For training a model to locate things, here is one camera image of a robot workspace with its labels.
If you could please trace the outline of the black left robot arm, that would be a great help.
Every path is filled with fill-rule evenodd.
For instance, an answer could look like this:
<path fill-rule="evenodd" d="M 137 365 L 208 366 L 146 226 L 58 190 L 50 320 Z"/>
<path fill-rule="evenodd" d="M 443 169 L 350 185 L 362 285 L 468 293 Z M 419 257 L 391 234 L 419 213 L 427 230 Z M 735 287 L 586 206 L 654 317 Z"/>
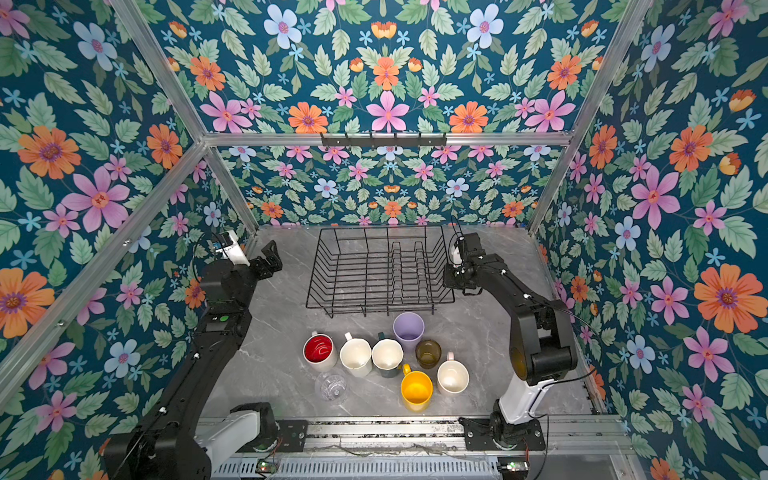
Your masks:
<path fill-rule="evenodd" d="M 189 352 L 160 399 L 129 433 L 115 434 L 104 450 L 112 479 L 209 479 L 246 445 L 263 450 L 279 441 L 266 402 L 237 406 L 204 432 L 197 430 L 219 376 L 240 350 L 253 316 L 259 281 L 283 268 L 275 241 L 260 255 L 238 259 L 238 248 L 208 265 L 202 288 L 208 308 L 193 332 Z"/>

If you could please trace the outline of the yellow mug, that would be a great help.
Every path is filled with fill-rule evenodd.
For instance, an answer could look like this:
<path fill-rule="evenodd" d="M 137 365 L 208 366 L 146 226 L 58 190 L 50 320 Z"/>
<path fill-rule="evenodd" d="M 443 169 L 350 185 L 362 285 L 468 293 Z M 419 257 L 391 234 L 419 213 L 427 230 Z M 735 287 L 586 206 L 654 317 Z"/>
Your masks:
<path fill-rule="evenodd" d="M 434 386 L 430 377 L 409 364 L 402 366 L 403 378 L 400 394 L 405 407 L 414 413 L 424 412 L 434 395 Z"/>

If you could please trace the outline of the green mug white inside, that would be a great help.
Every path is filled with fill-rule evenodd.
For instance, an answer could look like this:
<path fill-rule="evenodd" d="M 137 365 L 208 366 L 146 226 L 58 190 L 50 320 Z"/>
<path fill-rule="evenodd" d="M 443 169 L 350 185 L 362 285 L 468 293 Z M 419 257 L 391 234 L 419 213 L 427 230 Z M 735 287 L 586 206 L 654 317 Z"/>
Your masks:
<path fill-rule="evenodd" d="M 372 361 L 377 372 L 384 378 L 397 377 L 404 358 L 402 346 L 384 332 L 378 333 L 378 341 L 372 348 Z"/>

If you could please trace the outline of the black hook rail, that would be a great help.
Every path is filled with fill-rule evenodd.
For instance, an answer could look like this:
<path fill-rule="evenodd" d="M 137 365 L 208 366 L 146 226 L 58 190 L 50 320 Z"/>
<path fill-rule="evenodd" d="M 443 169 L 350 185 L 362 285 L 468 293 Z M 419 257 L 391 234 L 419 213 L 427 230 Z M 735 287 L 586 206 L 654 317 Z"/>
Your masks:
<path fill-rule="evenodd" d="M 324 147 L 378 148 L 385 146 L 418 148 L 442 147 L 448 144 L 446 134 L 393 133 L 393 134 L 321 134 Z"/>

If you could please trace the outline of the clear glass cup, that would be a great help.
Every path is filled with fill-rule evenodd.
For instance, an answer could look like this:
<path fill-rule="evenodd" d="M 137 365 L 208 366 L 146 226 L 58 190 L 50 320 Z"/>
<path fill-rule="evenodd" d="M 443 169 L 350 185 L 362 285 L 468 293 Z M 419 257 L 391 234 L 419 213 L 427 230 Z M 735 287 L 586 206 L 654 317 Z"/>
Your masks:
<path fill-rule="evenodd" d="M 346 378 L 338 371 L 323 372 L 315 380 L 315 393 L 325 402 L 340 402 L 346 392 Z"/>

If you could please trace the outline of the olive glass cup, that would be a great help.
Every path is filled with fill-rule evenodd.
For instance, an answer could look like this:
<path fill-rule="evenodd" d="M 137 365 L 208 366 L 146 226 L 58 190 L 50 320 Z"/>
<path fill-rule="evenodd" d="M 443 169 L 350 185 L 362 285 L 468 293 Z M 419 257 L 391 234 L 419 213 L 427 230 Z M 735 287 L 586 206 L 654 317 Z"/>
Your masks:
<path fill-rule="evenodd" d="M 436 367 L 441 360 L 442 348 L 437 341 L 425 339 L 417 344 L 415 355 L 418 364 L 423 369 L 432 369 Z"/>

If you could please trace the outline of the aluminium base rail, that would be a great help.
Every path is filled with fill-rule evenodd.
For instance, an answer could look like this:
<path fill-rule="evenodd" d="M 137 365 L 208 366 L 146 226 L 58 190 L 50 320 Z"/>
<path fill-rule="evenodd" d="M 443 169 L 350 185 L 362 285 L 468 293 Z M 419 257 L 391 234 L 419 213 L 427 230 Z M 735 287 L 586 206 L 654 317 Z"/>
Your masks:
<path fill-rule="evenodd" d="M 617 455 L 635 449 L 615 415 L 545 415 L 511 440 L 485 417 L 314 417 L 276 421 L 280 453 Z"/>

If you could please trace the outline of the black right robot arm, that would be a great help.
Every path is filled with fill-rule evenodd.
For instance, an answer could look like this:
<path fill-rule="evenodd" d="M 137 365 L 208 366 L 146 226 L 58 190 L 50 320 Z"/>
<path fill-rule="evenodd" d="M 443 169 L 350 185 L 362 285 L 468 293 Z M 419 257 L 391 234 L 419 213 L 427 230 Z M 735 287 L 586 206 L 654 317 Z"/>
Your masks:
<path fill-rule="evenodd" d="M 443 269 L 445 287 L 464 295 L 489 293 L 510 317 L 508 351 L 514 377 L 489 418 L 493 442 L 511 449 L 541 431 L 538 408 L 548 390 L 578 364 L 569 308 L 515 275 L 477 233 L 459 233 Z"/>

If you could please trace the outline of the pink mug white inside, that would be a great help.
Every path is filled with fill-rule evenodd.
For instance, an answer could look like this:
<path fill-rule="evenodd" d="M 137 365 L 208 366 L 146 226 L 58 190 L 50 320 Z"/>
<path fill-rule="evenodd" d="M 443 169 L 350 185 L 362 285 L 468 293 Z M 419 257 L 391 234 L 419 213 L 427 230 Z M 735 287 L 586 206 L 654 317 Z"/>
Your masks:
<path fill-rule="evenodd" d="M 470 374 L 466 366 L 448 352 L 447 359 L 437 371 L 438 389 L 443 395 L 456 396 L 463 393 L 470 383 Z"/>

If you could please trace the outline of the white faceted mug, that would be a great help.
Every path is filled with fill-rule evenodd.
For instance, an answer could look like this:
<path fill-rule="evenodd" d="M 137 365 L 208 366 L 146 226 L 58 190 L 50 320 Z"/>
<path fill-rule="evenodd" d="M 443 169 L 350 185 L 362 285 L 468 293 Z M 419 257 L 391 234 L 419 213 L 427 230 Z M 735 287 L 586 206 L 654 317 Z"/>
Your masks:
<path fill-rule="evenodd" d="M 370 343 L 364 338 L 354 337 L 350 332 L 345 333 L 344 338 L 345 343 L 339 353 L 343 367 L 354 377 L 366 377 L 373 368 Z"/>

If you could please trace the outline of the lilac plastic cup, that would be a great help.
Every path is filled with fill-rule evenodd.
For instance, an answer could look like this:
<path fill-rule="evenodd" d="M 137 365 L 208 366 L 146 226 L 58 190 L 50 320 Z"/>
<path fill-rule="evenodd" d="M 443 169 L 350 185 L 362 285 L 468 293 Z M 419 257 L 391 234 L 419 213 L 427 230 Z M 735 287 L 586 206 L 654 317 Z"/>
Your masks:
<path fill-rule="evenodd" d="M 423 318 L 414 312 L 403 312 L 393 321 L 393 333 L 405 353 L 414 353 L 425 333 Z"/>

